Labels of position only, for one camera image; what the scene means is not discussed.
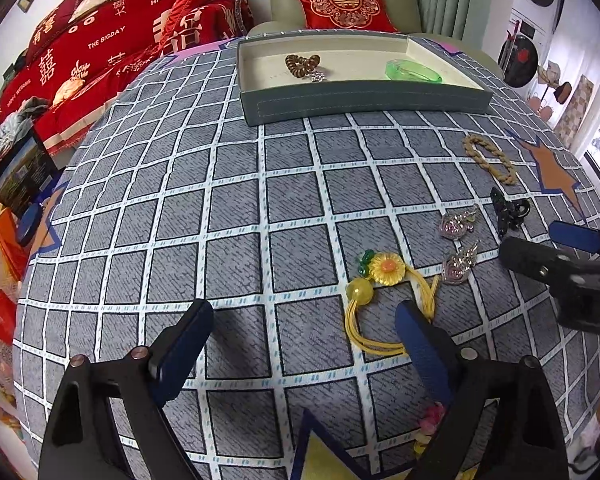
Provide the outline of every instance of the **green glass dish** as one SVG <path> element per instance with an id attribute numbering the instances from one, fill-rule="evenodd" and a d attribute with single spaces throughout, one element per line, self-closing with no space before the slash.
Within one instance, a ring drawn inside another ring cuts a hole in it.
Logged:
<path id="1" fill-rule="evenodd" d="M 392 81 L 413 81 L 416 83 L 442 83 L 438 72 L 408 59 L 387 61 L 384 74 Z"/>

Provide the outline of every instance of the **gray grid tablecloth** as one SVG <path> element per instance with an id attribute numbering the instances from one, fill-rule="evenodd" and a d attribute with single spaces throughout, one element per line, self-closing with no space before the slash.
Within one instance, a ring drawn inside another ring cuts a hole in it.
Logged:
<path id="1" fill-rule="evenodd" d="M 533 158 L 506 129 L 554 150 L 582 183 L 595 226 L 600 199 L 502 81 L 464 54 L 450 60 L 494 89 L 489 115 L 370 112 L 250 128 L 234 48 L 152 64 L 78 149 L 52 216 L 61 248 L 33 259 L 22 289 L 14 376 L 33 460 L 71 355 L 122 357 L 204 297 L 216 330 L 165 410 L 204 478 L 287 478 L 305 408 L 367 470 L 404 463 L 429 401 L 407 359 L 351 347 L 344 288 L 368 248 L 439 273 L 454 250 L 437 234 L 440 215 L 472 203 L 480 213 L 462 243 L 480 239 L 479 264 L 464 285 L 440 287 L 434 323 L 483 356 L 537 355 L 571 440 L 599 395 L 600 338 L 558 327 L 546 288 L 499 265 L 494 180 L 466 157 L 462 138 L 488 136 L 513 161 L 520 183 L 504 191 L 533 205 L 520 236 L 550 244 L 551 221 L 582 221 L 562 195 L 540 191 Z M 393 309 L 411 295 L 408 283 L 376 289 L 362 332 L 396 340 Z M 113 407 L 145 478 L 122 406 Z M 485 428 L 493 415 L 492 405 Z M 487 434 L 478 432 L 467 465 Z"/>

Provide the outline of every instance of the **brown hair tie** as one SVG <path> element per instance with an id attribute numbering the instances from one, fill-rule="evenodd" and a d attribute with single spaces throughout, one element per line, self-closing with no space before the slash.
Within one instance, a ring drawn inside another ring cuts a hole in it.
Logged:
<path id="1" fill-rule="evenodd" d="M 285 64 L 292 76 L 302 79 L 320 65 L 320 56 L 314 54 L 307 59 L 302 56 L 296 56 L 296 54 L 289 54 L 286 56 Z"/>

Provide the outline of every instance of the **red blanket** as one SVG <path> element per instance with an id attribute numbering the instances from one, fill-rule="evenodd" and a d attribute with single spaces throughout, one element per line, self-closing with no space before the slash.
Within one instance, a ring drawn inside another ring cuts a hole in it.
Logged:
<path id="1" fill-rule="evenodd" d="M 179 30 L 160 50 L 162 28 L 175 2 L 114 0 L 81 18 L 7 87 L 0 100 L 0 122 L 24 100 L 33 96 L 52 100 L 72 76 L 84 79 L 87 85 L 77 95 L 49 110 L 35 124 L 53 155 L 80 142 L 106 105 L 157 57 L 239 34 L 233 19 L 234 0 L 208 0 L 182 14 Z M 246 1 L 243 16 L 251 27 Z"/>

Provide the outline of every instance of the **wooden bead bracelet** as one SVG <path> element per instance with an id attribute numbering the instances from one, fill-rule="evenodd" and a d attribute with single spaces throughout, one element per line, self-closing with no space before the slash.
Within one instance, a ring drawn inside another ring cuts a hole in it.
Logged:
<path id="1" fill-rule="evenodd" d="M 513 169 L 513 165 L 509 160 L 509 157 L 499 150 L 495 144 L 478 135 L 470 135 L 465 137 L 463 143 L 466 154 L 469 155 L 483 170 L 491 173 L 498 182 L 501 182 L 505 186 L 514 186 L 518 182 L 516 178 L 516 170 Z M 492 155 L 497 156 L 504 168 L 507 170 L 507 174 L 501 174 L 491 164 L 484 160 L 482 153 L 474 148 L 474 144 L 483 147 Z"/>

